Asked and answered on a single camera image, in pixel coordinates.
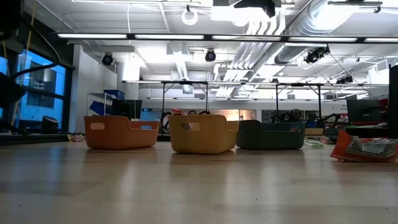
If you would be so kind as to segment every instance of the wooden floor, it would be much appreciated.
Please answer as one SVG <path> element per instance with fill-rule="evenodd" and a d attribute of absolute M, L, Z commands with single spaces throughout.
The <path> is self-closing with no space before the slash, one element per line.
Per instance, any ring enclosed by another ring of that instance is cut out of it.
<path fill-rule="evenodd" d="M 2 147 L 0 223 L 398 224 L 398 165 L 338 162 L 330 152 Z"/>

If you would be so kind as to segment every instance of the orange bin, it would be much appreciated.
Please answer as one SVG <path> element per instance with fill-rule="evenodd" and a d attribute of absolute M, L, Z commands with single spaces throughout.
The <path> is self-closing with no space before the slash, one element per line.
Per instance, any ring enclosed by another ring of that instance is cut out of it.
<path fill-rule="evenodd" d="M 169 125 L 174 151 L 219 154 L 235 147 L 239 121 L 222 115 L 172 115 Z"/>
<path fill-rule="evenodd" d="M 125 116 L 85 116 L 87 146 L 132 149 L 154 146 L 158 121 L 129 121 Z"/>

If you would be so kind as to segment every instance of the bag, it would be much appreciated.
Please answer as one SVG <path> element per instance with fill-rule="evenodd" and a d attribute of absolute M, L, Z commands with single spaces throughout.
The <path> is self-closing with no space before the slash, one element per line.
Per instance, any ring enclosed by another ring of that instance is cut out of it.
<path fill-rule="evenodd" d="M 395 139 L 358 139 L 341 130 L 330 157 L 356 162 L 395 162 Z"/>

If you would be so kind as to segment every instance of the computer monitor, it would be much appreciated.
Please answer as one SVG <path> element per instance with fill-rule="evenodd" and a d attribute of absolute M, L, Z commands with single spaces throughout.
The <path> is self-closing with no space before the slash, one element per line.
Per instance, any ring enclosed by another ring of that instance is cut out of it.
<path fill-rule="evenodd" d="M 379 100 L 347 100 L 348 120 L 351 123 L 381 122 Z"/>
<path fill-rule="evenodd" d="M 111 115 L 139 119 L 141 117 L 141 107 L 142 100 L 113 100 Z"/>

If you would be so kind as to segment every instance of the dark green bin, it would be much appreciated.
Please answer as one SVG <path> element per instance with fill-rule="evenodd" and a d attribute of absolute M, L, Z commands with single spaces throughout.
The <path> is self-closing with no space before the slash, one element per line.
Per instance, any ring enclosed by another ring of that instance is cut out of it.
<path fill-rule="evenodd" d="M 300 149 L 304 145 L 306 122 L 260 123 L 239 122 L 236 145 L 242 149 Z"/>

